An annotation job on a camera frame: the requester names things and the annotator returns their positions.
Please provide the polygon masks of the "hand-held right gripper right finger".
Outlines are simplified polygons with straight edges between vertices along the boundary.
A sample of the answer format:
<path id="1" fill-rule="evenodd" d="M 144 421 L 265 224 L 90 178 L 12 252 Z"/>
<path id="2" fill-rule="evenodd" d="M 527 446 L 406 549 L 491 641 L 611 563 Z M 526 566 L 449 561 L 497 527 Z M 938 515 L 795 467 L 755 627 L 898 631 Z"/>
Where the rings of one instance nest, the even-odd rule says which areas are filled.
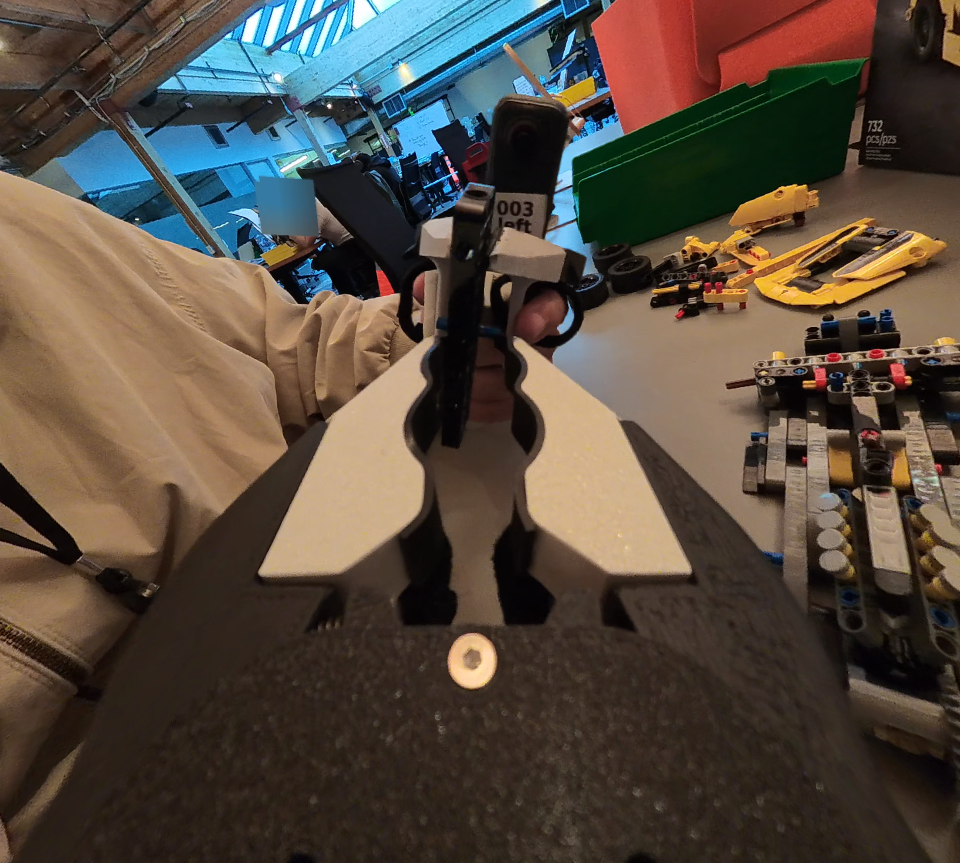
<path id="1" fill-rule="evenodd" d="M 493 437 L 506 521 L 493 574 L 504 617 L 546 617 L 561 597 L 688 585 L 692 565 L 625 421 L 529 343 L 507 358 L 512 416 Z"/>

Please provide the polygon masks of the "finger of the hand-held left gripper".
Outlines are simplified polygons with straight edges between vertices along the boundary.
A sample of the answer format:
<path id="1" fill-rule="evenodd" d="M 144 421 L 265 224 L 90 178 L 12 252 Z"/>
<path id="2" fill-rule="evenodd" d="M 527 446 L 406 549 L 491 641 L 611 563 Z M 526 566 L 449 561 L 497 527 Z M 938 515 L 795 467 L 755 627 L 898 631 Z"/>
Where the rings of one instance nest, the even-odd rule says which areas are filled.
<path id="1" fill-rule="evenodd" d="M 453 218 L 427 221 L 420 230 L 419 254 L 428 268 L 416 278 L 421 298 L 420 324 L 426 338 L 435 336 L 439 323 L 449 317 L 450 294 L 453 289 L 451 261 Z"/>
<path id="2" fill-rule="evenodd" d="M 570 340 L 582 326 L 583 306 L 576 290 L 584 275 L 586 259 L 546 240 L 521 231 L 503 231 L 489 259 L 493 274 L 489 304 L 494 325 L 507 340 L 518 334 L 518 321 L 528 297 L 542 291 L 561 296 L 573 315 L 571 328 L 546 340 Z"/>

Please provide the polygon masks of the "black toy brick frame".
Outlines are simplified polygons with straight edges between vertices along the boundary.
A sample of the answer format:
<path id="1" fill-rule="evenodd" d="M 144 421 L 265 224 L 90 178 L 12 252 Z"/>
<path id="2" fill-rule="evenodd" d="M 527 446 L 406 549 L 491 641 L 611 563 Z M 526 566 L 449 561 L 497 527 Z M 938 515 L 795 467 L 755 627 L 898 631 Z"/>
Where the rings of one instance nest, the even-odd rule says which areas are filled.
<path id="1" fill-rule="evenodd" d="M 450 449 L 460 448 L 470 419 L 486 275 L 502 233 L 496 197 L 494 187 L 477 182 L 463 190 L 439 280 L 438 421 Z"/>

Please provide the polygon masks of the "person's left forearm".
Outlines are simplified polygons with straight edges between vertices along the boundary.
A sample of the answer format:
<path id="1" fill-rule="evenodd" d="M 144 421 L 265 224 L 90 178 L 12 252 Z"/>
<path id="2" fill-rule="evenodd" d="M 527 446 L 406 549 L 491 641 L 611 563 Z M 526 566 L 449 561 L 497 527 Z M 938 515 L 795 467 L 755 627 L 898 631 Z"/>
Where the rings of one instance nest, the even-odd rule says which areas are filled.
<path id="1" fill-rule="evenodd" d="M 296 304 L 252 274 L 244 289 L 236 328 L 245 331 L 247 374 L 284 432 L 328 420 L 414 349 L 397 293 L 368 300 L 321 293 Z"/>

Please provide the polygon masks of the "desk lamp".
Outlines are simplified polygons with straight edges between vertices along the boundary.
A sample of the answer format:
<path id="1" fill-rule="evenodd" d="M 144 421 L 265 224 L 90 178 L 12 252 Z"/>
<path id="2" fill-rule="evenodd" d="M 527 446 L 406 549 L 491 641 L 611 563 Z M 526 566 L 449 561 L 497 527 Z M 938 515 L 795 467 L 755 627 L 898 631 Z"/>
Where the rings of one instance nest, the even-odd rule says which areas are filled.
<path id="1" fill-rule="evenodd" d="M 532 72 L 532 70 L 523 62 L 518 53 L 513 49 L 513 47 L 504 42 L 502 44 L 502 49 L 513 64 L 517 67 L 519 72 L 523 77 L 530 83 L 531 87 L 534 89 L 534 93 L 543 98 L 552 99 L 554 102 L 559 101 L 559 97 L 551 94 L 546 87 L 542 84 L 540 79 Z M 569 127 L 567 131 L 567 143 L 570 144 L 576 137 L 579 137 L 582 134 L 584 125 L 586 124 L 586 119 L 584 117 L 576 116 L 572 114 L 570 110 L 569 115 Z"/>

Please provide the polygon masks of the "person's left hand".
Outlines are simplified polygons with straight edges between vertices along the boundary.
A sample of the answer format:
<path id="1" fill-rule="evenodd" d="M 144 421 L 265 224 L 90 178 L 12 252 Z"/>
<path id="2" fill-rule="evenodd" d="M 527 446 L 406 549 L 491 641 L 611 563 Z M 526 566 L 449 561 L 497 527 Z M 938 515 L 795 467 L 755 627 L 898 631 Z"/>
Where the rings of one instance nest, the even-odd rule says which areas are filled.
<path id="1" fill-rule="evenodd" d="M 513 328 L 519 338 L 553 362 L 552 349 L 540 342 L 557 334 L 567 317 L 568 304 L 560 294 L 549 289 L 533 291 L 528 297 Z M 484 425 L 509 422 L 513 407 L 514 394 L 506 380 L 505 356 L 492 340 L 481 339 L 476 350 L 469 421 Z"/>

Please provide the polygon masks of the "large black office chair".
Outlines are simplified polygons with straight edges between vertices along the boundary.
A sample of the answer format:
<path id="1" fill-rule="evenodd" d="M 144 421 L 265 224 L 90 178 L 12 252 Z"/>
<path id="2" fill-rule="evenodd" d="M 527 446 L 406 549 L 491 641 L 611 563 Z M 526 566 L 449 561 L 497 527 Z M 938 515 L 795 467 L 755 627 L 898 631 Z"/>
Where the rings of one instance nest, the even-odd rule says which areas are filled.
<path id="1" fill-rule="evenodd" d="M 316 197 L 373 260 L 392 290 L 399 291 L 416 259 L 408 253 L 418 235 L 402 211 L 353 161 L 301 168 L 297 173 L 311 182 Z"/>

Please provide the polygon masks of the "whiteboard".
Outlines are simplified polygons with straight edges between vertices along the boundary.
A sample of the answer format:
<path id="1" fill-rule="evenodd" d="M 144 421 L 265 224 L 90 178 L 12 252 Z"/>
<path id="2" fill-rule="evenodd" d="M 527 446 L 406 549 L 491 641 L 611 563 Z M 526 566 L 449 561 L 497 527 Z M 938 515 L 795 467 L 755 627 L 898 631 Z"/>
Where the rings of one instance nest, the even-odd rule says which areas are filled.
<path id="1" fill-rule="evenodd" d="M 428 160 L 441 149 L 434 132 L 450 125 L 450 112 L 446 99 L 441 98 L 413 115 L 409 115 L 396 124 L 393 129 L 402 155 L 415 154 L 419 162 Z"/>

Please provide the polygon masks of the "black yellow red toy subassembly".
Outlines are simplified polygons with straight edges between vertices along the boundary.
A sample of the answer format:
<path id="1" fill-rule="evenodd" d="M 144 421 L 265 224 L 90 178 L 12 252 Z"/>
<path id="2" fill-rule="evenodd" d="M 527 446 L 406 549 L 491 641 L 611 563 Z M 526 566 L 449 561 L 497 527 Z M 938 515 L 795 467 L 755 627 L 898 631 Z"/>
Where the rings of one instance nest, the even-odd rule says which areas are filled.
<path id="1" fill-rule="evenodd" d="M 678 321 L 710 309 L 722 312 L 727 306 L 743 310 L 747 306 L 748 290 L 730 286 L 739 270 L 736 259 L 719 264 L 714 257 L 706 257 L 679 270 L 667 271 L 654 281 L 650 307 L 675 308 Z"/>

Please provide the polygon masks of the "yellow toy panel piece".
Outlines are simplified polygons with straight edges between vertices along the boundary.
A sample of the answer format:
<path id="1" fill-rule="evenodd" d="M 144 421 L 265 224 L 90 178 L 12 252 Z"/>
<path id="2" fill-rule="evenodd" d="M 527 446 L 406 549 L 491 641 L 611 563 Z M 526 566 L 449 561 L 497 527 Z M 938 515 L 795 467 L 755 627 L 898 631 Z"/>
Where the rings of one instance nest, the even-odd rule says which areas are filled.
<path id="1" fill-rule="evenodd" d="M 755 234 L 741 229 L 718 246 L 718 252 L 733 257 L 747 269 L 753 269 L 772 258 L 768 249 L 757 242 Z"/>

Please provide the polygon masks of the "yellow toy fender piece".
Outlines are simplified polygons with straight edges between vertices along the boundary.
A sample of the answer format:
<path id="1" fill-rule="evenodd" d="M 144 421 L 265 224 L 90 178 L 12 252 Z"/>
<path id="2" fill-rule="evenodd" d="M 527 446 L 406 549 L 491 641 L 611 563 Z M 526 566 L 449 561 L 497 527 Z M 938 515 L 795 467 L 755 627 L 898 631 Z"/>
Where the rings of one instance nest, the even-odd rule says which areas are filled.
<path id="1" fill-rule="evenodd" d="M 819 206 L 817 190 L 805 184 L 790 184 L 742 203 L 731 216 L 729 225 L 737 232 L 748 234 L 784 225 L 802 227 L 807 213 Z"/>

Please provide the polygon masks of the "orange felt furniture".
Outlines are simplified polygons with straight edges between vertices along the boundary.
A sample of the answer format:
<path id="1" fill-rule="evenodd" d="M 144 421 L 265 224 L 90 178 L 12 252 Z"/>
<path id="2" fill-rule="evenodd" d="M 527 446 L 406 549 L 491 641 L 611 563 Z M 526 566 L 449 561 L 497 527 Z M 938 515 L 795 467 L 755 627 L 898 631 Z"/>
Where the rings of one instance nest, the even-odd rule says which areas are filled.
<path id="1" fill-rule="evenodd" d="M 871 55 L 878 0 L 613 0 L 593 35 L 629 134 L 771 70 Z"/>

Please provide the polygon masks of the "yellow toy car hood assembly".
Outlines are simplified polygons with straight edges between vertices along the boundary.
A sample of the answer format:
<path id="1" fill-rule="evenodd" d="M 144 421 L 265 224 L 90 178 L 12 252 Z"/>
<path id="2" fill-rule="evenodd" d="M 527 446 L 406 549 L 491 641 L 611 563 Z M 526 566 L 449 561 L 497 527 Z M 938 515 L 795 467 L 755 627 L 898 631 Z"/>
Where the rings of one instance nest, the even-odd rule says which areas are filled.
<path id="1" fill-rule="evenodd" d="M 783 305 L 838 307 L 927 266 L 947 243 L 916 230 L 865 218 L 768 260 L 753 287 Z"/>

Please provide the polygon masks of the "toy car chassis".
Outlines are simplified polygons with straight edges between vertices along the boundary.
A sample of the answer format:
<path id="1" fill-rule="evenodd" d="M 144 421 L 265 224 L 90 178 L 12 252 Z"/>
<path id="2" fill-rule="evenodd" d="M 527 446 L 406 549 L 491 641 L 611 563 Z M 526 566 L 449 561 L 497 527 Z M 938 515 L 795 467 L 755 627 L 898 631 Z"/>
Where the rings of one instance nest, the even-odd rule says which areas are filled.
<path id="1" fill-rule="evenodd" d="M 742 492 L 782 503 L 788 591 L 837 632 L 867 732 L 958 774 L 958 341 L 906 345 L 894 313 L 825 315 L 754 389 Z"/>

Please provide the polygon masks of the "toy car box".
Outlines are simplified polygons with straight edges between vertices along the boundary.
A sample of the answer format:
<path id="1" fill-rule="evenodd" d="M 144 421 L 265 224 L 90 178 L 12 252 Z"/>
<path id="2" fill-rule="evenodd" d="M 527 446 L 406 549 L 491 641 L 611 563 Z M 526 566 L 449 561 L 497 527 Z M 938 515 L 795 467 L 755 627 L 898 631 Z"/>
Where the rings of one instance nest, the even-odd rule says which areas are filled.
<path id="1" fill-rule="evenodd" d="M 959 0 L 878 0 L 859 161 L 959 174 Z"/>

